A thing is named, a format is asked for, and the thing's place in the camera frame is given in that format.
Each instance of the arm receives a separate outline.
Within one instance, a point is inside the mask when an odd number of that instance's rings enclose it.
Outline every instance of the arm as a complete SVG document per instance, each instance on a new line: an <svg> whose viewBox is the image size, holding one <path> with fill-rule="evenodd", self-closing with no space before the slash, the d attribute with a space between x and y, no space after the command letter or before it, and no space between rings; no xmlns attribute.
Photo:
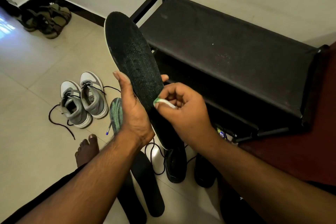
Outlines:
<svg viewBox="0 0 336 224"><path fill-rule="evenodd" d="M154 137L130 80L120 72L123 124L120 132L73 179L18 223L103 223L137 152Z"/></svg>
<svg viewBox="0 0 336 224"><path fill-rule="evenodd" d="M306 184L233 146L212 128L201 95L181 83L159 95L158 112L181 139L207 158L249 205L269 223L336 223L336 197Z"/></svg>

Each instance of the bare foot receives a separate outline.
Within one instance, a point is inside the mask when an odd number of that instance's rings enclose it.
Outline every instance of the bare foot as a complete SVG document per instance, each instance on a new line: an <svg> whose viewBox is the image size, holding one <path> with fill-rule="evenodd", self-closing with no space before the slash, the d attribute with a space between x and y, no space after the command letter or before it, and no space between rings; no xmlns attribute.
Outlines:
<svg viewBox="0 0 336 224"><path fill-rule="evenodd" d="M91 161L99 153L97 136L94 134L89 135L89 141L84 139L75 153L77 167L80 167Z"/></svg>

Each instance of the white and gray sneaker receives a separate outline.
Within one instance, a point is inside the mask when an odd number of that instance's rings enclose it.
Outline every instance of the white and gray sneaker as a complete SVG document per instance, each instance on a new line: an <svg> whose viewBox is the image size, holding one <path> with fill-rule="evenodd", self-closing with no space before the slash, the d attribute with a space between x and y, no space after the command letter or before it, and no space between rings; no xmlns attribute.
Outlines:
<svg viewBox="0 0 336 224"><path fill-rule="evenodd" d="M94 73L86 71L82 73L80 83L81 99L85 110L96 119L105 117L109 112L109 107L102 81Z"/></svg>
<svg viewBox="0 0 336 224"><path fill-rule="evenodd" d="M80 98L81 87L73 81L61 85L61 110L65 117L76 127L86 128L92 122L92 116L84 109Z"/></svg>

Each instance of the forearm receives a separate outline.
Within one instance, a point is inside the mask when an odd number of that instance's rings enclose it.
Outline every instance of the forearm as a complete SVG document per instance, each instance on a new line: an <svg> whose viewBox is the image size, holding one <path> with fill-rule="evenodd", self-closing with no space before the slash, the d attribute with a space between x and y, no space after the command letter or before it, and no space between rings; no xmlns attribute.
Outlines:
<svg viewBox="0 0 336 224"><path fill-rule="evenodd" d="M103 223L138 150L134 136L121 130L72 180L19 223Z"/></svg>
<svg viewBox="0 0 336 224"><path fill-rule="evenodd" d="M304 183L220 139L199 149L269 223L335 223L336 197Z"/></svg>

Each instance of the person's left hand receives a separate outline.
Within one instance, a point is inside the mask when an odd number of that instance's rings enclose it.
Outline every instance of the person's left hand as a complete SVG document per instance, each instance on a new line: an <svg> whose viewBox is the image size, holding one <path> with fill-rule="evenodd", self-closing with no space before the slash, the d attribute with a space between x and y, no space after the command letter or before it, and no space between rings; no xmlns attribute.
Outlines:
<svg viewBox="0 0 336 224"><path fill-rule="evenodd" d="M123 108L123 124L121 130L135 134L140 140L140 149L147 145L155 136L145 108L135 96L130 79L126 74L115 71L114 77L119 81ZM162 81L169 79L168 75L161 75Z"/></svg>

